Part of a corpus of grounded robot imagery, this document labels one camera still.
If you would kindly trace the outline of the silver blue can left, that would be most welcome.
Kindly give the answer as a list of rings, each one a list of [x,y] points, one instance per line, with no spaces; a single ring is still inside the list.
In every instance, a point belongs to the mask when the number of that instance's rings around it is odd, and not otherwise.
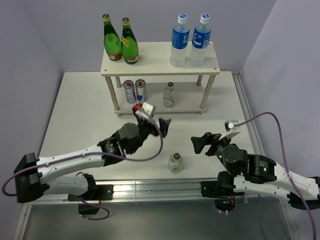
[[[132,80],[125,80],[123,82],[124,93],[126,97],[126,101],[129,104],[134,104],[136,102],[136,94],[135,94],[135,87]]]

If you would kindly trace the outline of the aluminium rail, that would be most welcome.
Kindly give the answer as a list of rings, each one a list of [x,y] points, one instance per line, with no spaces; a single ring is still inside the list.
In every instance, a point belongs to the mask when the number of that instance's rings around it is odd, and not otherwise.
[[[252,114],[250,104],[241,80],[240,71],[232,71],[231,74],[232,74],[235,88],[237,90],[239,101],[242,107],[244,119],[248,120],[253,117],[253,114]],[[256,123],[254,121],[251,121],[246,124],[246,128],[249,133],[249,137],[250,137],[251,144],[253,146],[254,153],[259,155],[265,155],[265,151],[260,139],[260,135],[259,135]]]
[[[113,185],[112,200],[102,203],[161,202],[201,200],[201,182],[216,178],[180,178],[153,180],[108,180],[97,181],[97,185]]]

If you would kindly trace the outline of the white two-tier shelf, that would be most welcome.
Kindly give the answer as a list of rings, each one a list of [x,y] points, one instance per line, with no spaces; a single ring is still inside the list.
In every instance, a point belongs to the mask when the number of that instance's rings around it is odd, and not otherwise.
[[[123,59],[112,61],[103,54],[100,74],[105,78],[113,110],[117,116],[131,115],[132,104],[128,103],[124,92],[124,81],[146,82],[146,101],[155,106],[157,114],[202,114],[220,67],[214,48],[210,42],[205,52],[204,65],[194,67],[186,62],[182,67],[170,64],[170,42],[140,42],[139,60],[127,64]],[[174,83],[177,102],[173,107],[163,103],[164,89],[168,82]]]

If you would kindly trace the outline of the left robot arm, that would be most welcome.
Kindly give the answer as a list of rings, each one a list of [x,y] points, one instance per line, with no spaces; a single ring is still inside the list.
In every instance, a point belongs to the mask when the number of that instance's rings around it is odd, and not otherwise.
[[[86,200],[96,197],[98,188],[94,178],[85,174],[69,177],[77,171],[107,167],[130,160],[150,136],[167,136],[171,119],[159,118],[159,123],[137,117],[137,123],[126,123],[111,137],[83,150],[52,157],[25,154],[14,170],[16,200],[29,203],[44,194],[69,194]]]

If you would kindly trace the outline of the aluminium right side rail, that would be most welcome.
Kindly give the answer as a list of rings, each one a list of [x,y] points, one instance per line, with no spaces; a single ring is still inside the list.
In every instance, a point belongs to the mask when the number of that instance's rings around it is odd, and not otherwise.
[[[250,104],[241,80],[240,71],[232,71],[231,74],[232,74],[235,88],[237,90],[239,101],[242,107],[244,119],[248,120],[253,117],[253,114],[252,114]],[[259,155],[265,155],[265,151],[260,139],[260,135],[259,135],[256,123],[254,121],[251,121],[246,124],[246,128],[249,133],[249,137],[250,137],[251,144],[253,146],[254,153]]]

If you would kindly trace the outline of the aluminium front rail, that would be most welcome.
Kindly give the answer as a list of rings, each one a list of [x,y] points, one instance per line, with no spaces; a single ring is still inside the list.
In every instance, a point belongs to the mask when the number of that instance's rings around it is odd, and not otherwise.
[[[108,180],[97,181],[97,185],[113,185],[112,200],[102,203],[161,202],[201,200],[201,182],[216,178],[180,178],[153,180]]]

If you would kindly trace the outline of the clear glass bottle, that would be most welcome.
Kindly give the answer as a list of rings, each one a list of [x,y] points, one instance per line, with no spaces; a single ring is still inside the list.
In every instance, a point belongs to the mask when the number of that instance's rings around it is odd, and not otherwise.
[[[168,159],[168,170],[171,173],[179,173],[182,170],[183,158],[176,152],[172,154]]]
[[[173,108],[176,103],[177,92],[173,82],[168,82],[163,91],[163,104],[167,108]]]

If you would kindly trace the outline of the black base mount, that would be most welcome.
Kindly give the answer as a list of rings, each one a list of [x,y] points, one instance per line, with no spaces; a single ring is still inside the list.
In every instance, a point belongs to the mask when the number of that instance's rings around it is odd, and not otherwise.
[[[242,196],[242,192],[234,192],[229,188],[218,187],[218,181],[201,181],[201,195],[204,198],[214,199],[214,205],[218,210],[231,211],[236,207],[236,197]]]
[[[102,201],[111,201],[113,199],[114,186],[112,184],[98,184],[93,193],[86,193],[83,196],[69,194],[68,202],[78,202],[78,213],[82,218],[98,221],[104,220],[110,216],[110,211],[102,206]],[[93,218],[99,210],[104,210],[106,216]]]

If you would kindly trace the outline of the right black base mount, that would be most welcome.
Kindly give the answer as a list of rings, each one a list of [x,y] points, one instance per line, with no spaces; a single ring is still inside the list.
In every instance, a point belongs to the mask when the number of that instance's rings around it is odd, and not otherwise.
[[[231,211],[236,207],[236,197],[242,196],[242,192],[234,192],[229,188],[218,187],[218,181],[201,181],[201,195],[204,198],[214,199],[214,205],[218,210]]]

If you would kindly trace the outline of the green glass bottle front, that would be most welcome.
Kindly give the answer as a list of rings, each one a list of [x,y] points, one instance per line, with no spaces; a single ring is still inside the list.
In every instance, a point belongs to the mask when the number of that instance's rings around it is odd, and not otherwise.
[[[104,24],[103,44],[108,58],[111,61],[118,61],[122,58],[122,48],[120,38],[111,23],[111,17],[109,14],[103,14],[102,20]]]

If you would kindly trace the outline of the blue silver Red Bull can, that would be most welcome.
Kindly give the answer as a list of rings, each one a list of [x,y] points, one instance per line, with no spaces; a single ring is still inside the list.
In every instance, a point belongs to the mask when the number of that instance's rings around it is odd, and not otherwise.
[[[139,103],[144,103],[147,99],[146,82],[143,79],[138,79],[135,82],[136,97]]]

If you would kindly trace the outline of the green glass bottle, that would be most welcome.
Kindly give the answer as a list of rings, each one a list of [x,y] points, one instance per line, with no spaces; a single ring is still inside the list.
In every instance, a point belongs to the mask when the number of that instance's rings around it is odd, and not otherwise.
[[[118,61],[122,58],[122,48],[120,38],[111,23],[111,17],[109,14],[103,14],[102,20],[104,24],[103,44],[108,58],[111,61]]]
[[[124,61],[133,65],[139,60],[139,47],[128,17],[122,18],[121,49]]]

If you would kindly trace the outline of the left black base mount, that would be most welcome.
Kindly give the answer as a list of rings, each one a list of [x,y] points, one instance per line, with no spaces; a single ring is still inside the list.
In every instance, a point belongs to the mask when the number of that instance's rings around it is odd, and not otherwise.
[[[112,184],[98,184],[93,193],[86,193],[83,196],[69,194],[68,202],[78,202],[78,213],[82,218],[98,221],[104,220],[110,216],[110,211],[102,206],[102,201],[111,201],[113,199],[114,186]],[[93,218],[99,210],[104,210],[106,216]]]

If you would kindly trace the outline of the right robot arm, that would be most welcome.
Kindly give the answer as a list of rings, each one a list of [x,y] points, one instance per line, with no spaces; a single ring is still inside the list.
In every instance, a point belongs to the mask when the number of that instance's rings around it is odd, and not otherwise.
[[[319,209],[320,178],[303,177],[285,168],[274,160],[259,154],[249,154],[240,149],[231,139],[220,133],[205,133],[191,137],[194,152],[200,154],[205,146],[207,157],[215,156],[225,170],[216,180],[202,181],[201,194],[205,198],[223,198],[232,195],[260,194],[287,201],[299,210]]]

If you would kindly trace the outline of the Pocari Sweat bottle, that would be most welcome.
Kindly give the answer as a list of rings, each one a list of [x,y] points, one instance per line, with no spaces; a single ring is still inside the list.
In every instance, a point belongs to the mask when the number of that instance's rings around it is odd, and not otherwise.
[[[212,27],[210,26],[210,15],[203,13],[199,24],[194,27],[192,35],[192,47],[190,53],[190,64],[200,67],[205,62],[206,49],[210,42]]]
[[[174,67],[182,67],[186,63],[186,47],[189,42],[190,28],[188,16],[178,15],[177,24],[172,28],[170,63]]]

